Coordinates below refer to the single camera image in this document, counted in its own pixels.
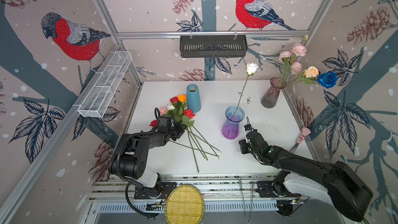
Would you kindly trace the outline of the blue rose flower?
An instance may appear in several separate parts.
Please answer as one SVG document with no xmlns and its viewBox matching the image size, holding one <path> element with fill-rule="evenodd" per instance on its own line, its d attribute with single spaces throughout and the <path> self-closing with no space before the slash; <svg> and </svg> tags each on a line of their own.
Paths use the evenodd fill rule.
<svg viewBox="0 0 398 224">
<path fill-rule="evenodd" d="M 319 75 L 317 83 L 320 84 L 322 87 L 329 89 L 336 85 L 337 80 L 337 75 L 333 71 L 329 71 L 327 73 Z"/>
</svg>

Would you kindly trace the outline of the blue purple glass vase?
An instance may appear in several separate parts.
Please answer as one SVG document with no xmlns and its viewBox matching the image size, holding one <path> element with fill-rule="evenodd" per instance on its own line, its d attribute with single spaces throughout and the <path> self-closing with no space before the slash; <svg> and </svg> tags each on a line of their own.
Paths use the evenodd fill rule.
<svg viewBox="0 0 398 224">
<path fill-rule="evenodd" d="M 239 125 L 244 120 L 245 113 L 238 106 L 230 106 L 225 111 L 226 121 L 222 127 L 222 135 L 228 140 L 234 140 L 239 135 Z"/>
</svg>

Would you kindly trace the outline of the cream peach rose stem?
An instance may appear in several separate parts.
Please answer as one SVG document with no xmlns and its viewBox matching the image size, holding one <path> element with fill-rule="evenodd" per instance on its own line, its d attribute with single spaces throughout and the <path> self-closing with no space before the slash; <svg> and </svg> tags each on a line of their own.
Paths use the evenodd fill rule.
<svg viewBox="0 0 398 224">
<path fill-rule="evenodd" d="M 307 85 L 318 84 L 317 79 L 319 76 L 319 71 L 316 67 L 311 66 L 308 69 L 303 70 L 301 73 L 296 75 L 296 79 L 288 82 L 288 84 L 304 83 Z"/>
</svg>

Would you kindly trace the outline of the pink rose flower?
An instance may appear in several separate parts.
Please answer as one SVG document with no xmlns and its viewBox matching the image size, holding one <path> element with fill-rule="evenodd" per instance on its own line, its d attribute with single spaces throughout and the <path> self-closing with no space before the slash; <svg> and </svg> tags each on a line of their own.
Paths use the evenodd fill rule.
<svg viewBox="0 0 398 224">
<path fill-rule="evenodd" d="M 162 108 L 160 109 L 160 114 L 161 114 L 161 115 L 165 115 L 166 113 L 167 113 L 167 108 L 162 107 Z"/>
</svg>

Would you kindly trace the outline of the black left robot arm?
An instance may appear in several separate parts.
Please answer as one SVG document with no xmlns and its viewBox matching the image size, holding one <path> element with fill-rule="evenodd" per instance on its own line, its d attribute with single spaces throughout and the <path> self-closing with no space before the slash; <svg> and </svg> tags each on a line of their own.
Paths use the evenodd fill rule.
<svg viewBox="0 0 398 224">
<path fill-rule="evenodd" d="M 147 167 L 149 150 L 177 141 L 187 128 L 173 121 L 172 116 L 161 115 L 158 108 L 154 113 L 156 120 L 152 129 L 123 134 L 108 164 L 110 174 L 132 183 L 144 196 L 153 199 L 162 194 L 163 187 L 160 174 Z"/>
</svg>

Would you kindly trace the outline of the smoky pink glass vase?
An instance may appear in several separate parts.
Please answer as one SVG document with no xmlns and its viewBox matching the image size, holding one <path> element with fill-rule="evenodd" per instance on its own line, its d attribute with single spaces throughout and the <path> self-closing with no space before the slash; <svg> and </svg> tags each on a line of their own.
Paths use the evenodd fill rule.
<svg viewBox="0 0 398 224">
<path fill-rule="evenodd" d="M 274 108 L 279 98 L 280 92 L 286 88 L 287 83 L 281 78 L 274 77 L 270 80 L 270 87 L 261 99 L 261 104 L 265 108 Z"/>
</svg>

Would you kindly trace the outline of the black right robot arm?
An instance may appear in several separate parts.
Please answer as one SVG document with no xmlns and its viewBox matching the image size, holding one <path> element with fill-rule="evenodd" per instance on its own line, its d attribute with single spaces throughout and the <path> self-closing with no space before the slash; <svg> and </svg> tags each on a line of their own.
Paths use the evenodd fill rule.
<svg viewBox="0 0 398 224">
<path fill-rule="evenodd" d="M 270 146 L 250 124 L 244 130 L 241 153 L 250 153 L 261 165 L 280 170 L 273 181 L 278 196 L 306 195 L 334 206 L 352 221 L 364 220 L 373 192 L 350 166 L 341 161 L 319 162 Z"/>
</svg>

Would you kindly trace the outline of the dark red rose flower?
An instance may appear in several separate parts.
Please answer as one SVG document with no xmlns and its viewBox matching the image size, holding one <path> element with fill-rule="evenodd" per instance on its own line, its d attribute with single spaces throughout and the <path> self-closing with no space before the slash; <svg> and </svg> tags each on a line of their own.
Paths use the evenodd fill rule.
<svg viewBox="0 0 398 224">
<path fill-rule="evenodd" d="M 171 99 L 170 99 L 170 102 L 171 102 L 172 104 L 175 104 L 175 103 L 178 103 L 178 102 L 179 102 L 179 99 L 178 99 L 178 97 L 176 96 L 176 97 L 171 98 Z"/>
</svg>

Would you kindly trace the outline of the pink carnation flower stem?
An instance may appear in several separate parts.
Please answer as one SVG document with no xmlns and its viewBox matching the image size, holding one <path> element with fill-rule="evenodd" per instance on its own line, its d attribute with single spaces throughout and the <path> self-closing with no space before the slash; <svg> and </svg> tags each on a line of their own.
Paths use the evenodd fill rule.
<svg viewBox="0 0 398 224">
<path fill-rule="evenodd" d="M 301 64 L 301 63 L 299 63 L 299 62 L 294 62 L 294 63 L 291 65 L 291 74 L 292 74 L 292 75 L 297 75 L 297 74 L 301 73 L 302 71 L 303 71 L 303 67 L 302 67 L 302 64 Z"/>
</svg>

